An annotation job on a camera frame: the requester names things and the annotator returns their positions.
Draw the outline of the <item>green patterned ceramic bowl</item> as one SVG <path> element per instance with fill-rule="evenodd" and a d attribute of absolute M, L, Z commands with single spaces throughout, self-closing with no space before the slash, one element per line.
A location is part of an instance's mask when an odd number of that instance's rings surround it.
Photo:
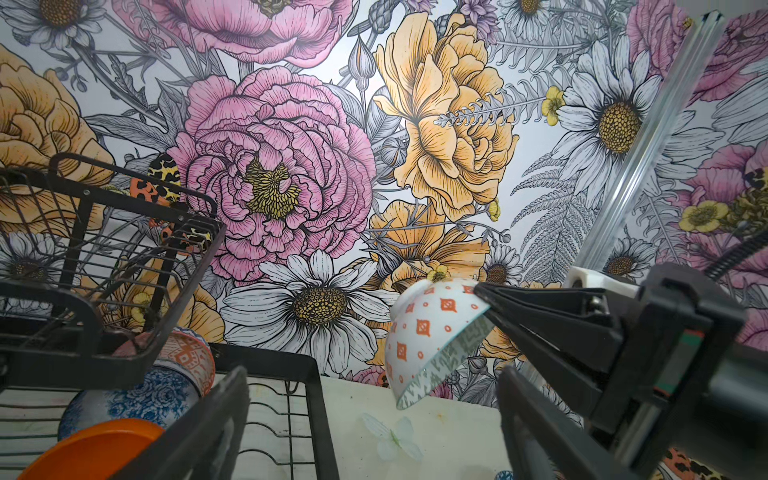
<path fill-rule="evenodd" d="M 429 396 L 493 330 L 477 285 L 474 279 L 423 279 L 390 309 L 385 369 L 397 409 Z"/>

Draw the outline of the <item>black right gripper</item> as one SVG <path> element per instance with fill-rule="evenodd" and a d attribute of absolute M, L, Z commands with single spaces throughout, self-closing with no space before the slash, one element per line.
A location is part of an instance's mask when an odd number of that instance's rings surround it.
<path fill-rule="evenodd" d="M 554 479 L 557 470 L 568 479 L 651 474 L 746 320 L 719 285 L 683 265 L 657 265 L 641 286 L 607 279 L 602 288 L 474 287 L 499 328 L 518 327 L 566 354 L 522 353 L 522 375 L 514 367 L 499 375 L 516 479 Z M 606 380 L 579 360 L 614 362 Z M 536 387 L 611 434 L 613 457 Z"/>

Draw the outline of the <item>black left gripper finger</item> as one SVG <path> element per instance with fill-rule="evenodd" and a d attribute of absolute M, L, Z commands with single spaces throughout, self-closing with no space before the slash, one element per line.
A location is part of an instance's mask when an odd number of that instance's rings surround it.
<path fill-rule="evenodd" d="M 249 408 L 247 371 L 238 366 L 114 479 L 230 479 Z"/>

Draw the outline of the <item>blue floral ceramic bowl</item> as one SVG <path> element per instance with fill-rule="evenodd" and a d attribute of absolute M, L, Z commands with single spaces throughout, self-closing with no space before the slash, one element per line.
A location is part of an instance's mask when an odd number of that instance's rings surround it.
<path fill-rule="evenodd" d="M 62 441 L 92 426 L 122 419 L 149 421 L 169 428 L 195 403 L 200 394 L 183 374 L 152 368 L 137 386 L 127 390 L 84 390 L 62 414 L 57 439 Z"/>

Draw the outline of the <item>red patterned ceramic bowl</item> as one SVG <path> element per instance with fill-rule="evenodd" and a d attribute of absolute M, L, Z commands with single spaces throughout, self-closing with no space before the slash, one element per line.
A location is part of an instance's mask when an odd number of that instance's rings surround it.
<path fill-rule="evenodd" d="M 200 397 L 214 385 L 216 370 L 213 353 L 206 340 L 191 329 L 176 327 L 162 346 L 158 356 L 145 372 L 164 369 L 181 374 Z"/>

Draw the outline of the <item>orange plastic bowl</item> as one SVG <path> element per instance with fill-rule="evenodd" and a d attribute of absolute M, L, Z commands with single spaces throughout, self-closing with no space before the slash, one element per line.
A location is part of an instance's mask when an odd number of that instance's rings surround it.
<path fill-rule="evenodd" d="M 18 479 L 108 479 L 164 432 L 162 427 L 140 419 L 103 422 L 58 442 Z"/>

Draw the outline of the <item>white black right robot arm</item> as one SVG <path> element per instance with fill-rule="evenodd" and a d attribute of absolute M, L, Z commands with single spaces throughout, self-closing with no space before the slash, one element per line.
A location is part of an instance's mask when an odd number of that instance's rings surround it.
<path fill-rule="evenodd" d="M 476 286 L 487 318 L 566 404 L 518 370 L 498 383 L 518 479 L 647 479 L 677 447 L 733 479 L 767 475 L 767 355 L 739 344 L 746 311 L 719 279 L 759 234 L 705 270 L 653 267 L 632 285 L 581 268 L 562 289 Z"/>

